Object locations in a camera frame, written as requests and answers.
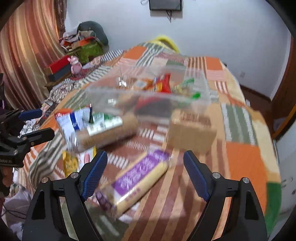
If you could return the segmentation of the blue white snack bag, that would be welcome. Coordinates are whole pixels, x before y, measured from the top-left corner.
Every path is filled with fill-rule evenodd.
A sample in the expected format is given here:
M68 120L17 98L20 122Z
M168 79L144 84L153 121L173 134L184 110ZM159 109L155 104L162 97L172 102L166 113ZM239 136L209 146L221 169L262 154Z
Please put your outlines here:
M91 117L91 106L55 114L55 120L68 150L73 150L75 132L85 129L90 124Z

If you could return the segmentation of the yellow chips bag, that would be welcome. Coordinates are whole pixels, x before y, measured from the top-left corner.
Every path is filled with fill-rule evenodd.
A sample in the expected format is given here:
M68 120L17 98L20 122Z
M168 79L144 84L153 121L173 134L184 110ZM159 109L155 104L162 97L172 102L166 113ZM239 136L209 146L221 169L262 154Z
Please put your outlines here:
M67 151L62 152L62 158L64 173L67 178L71 173L78 170L78 159Z

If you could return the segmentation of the brown biscuit roll pack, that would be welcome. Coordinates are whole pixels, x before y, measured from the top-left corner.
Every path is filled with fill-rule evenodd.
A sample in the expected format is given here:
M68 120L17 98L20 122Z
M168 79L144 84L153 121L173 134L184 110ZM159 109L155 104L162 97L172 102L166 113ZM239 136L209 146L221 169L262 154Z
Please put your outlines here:
M133 113L122 116L101 113L99 119L72 133L67 142L68 150L81 153L91 147L102 148L137 133L138 119Z

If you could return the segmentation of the purple coconut roll pack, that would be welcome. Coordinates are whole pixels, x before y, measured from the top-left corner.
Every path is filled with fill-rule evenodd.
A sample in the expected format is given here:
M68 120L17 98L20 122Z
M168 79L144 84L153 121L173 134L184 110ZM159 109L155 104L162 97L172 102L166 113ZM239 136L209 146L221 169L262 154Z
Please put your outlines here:
M96 192L100 207L108 216L119 218L166 173L170 158L170 153L161 149L149 149L140 154L114 180Z

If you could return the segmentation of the brown wafer snack pack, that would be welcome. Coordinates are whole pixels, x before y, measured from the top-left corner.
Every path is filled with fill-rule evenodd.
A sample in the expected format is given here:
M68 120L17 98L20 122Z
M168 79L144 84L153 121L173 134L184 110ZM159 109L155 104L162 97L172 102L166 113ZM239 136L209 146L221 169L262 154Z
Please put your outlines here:
M206 154L216 135L217 130L207 115L176 109L171 115L166 143L171 148Z

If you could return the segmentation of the pink plush toy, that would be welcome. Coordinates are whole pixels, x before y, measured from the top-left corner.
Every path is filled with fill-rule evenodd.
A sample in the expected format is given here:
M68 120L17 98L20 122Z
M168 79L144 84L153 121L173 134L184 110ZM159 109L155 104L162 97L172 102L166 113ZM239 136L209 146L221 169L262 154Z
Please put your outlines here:
M78 57L75 55L72 55L72 56L68 57L67 60L69 61L70 65L71 65L71 73L73 75L77 75L82 69L82 64L79 62Z

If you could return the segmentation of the striped orange curtain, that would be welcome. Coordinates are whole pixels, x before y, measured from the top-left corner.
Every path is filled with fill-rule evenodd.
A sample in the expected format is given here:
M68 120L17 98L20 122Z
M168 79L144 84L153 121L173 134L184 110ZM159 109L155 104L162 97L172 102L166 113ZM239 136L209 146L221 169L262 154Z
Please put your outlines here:
M64 56L66 1L1 1L1 73L13 108L39 108L48 98L44 69Z

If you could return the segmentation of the dark grey pillow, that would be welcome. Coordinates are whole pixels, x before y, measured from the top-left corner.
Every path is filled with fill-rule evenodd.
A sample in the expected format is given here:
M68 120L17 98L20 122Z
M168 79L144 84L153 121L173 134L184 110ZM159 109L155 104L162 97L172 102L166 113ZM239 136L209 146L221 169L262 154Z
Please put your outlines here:
M95 40L102 46L108 46L108 38L102 26L94 21L82 22L78 25L77 33L84 38L95 37Z

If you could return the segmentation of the clear plastic storage bin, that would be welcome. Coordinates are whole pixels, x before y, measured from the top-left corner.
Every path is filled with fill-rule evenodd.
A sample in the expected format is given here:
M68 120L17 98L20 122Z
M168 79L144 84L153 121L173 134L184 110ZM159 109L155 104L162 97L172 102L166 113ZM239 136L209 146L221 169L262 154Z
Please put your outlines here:
M166 73L171 74L171 93L157 92L157 81ZM199 99L174 93L174 87L189 78L195 79L193 89L201 92ZM139 121L164 124L176 109L204 114L211 103L204 72L180 65L116 66L85 92L94 111L120 116L133 113Z

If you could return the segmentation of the red sausage snack packet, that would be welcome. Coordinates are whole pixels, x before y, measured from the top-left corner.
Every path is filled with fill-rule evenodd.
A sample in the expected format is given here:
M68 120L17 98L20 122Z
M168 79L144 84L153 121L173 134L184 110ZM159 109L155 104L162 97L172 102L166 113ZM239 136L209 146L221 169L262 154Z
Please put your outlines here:
M156 90L162 93L171 93L170 88L170 73L166 73L160 80L157 81Z

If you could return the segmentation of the green topped snack packet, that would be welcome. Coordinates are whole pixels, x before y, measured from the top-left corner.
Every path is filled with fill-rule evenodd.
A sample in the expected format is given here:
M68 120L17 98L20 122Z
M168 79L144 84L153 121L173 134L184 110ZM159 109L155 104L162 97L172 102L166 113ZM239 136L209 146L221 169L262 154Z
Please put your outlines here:
M191 99L199 99L201 97L201 92L193 89L194 83L194 78L184 80L181 84L174 87L174 93L190 97Z

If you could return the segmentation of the yellow pillow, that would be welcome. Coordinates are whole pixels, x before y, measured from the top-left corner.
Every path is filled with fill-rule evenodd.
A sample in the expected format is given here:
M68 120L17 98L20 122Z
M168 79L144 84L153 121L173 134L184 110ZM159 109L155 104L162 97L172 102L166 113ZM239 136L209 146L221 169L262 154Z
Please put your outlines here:
M150 40L149 43L157 44L157 45L162 46L164 48L171 49L171 50L175 51L176 53L180 52L180 50L178 49L175 42L166 35L159 35L156 38Z

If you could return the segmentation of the small wall monitor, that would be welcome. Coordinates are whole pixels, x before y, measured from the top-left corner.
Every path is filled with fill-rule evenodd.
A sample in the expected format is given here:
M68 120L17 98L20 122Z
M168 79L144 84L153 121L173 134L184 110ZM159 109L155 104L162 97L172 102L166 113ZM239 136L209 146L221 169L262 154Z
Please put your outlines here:
M151 11L181 11L182 0L149 0Z

